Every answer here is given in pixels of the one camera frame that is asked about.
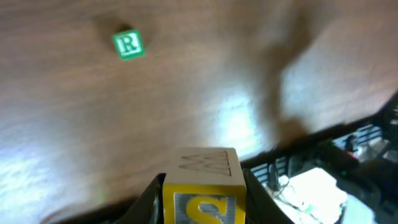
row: cube front face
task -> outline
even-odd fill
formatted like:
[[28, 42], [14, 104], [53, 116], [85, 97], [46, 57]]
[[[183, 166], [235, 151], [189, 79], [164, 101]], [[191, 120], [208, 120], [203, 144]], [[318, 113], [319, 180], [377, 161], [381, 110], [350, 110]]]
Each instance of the cube front face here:
[[141, 36], [136, 30], [114, 34], [113, 41], [122, 60], [129, 60], [145, 54]]
[[165, 185], [165, 224], [244, 224], [245, 186]]

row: green cube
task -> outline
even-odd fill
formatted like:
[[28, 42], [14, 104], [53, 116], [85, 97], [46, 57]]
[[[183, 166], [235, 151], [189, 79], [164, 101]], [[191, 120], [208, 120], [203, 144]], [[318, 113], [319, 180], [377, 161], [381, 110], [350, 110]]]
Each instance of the green cube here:
[[122, 60], [129, 60], [145, 54], [141, 36], [136, 30], [128, 30], [113, 35], [113, 42]]

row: letter block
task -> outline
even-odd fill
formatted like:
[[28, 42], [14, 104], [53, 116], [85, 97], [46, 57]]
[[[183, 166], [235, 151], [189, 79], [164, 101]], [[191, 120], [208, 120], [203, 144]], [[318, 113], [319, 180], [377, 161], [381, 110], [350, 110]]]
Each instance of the letter block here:
[[163, 204], [165, 224], [244, 224], [246, 184], [235, 149], [175, 151]]
[[128, 30], [113, 35], [113, 42], [122, 60], [140, 57], [145, 54], [144, 44], [137, 30]]

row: yellow letter block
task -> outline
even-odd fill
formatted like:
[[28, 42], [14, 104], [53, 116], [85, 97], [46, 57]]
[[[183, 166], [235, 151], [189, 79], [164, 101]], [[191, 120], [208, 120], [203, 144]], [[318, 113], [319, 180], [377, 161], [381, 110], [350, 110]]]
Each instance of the yellow letter block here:
[[163, 206], [165, 224], [244, 224], [246, 184], [235, 149], [175, 151]]

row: brown table surface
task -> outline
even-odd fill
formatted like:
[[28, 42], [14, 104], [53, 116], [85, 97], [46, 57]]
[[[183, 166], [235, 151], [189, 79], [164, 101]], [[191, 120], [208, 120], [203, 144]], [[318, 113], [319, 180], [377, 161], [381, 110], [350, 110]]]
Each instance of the brown table surface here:
[[[0, 218], [132, 195], [182, 146], [242, 160], [373, 114], [398, 87], [394, 0], [3, 0]], [[111, 34], [138, 29], [122, 62]]]

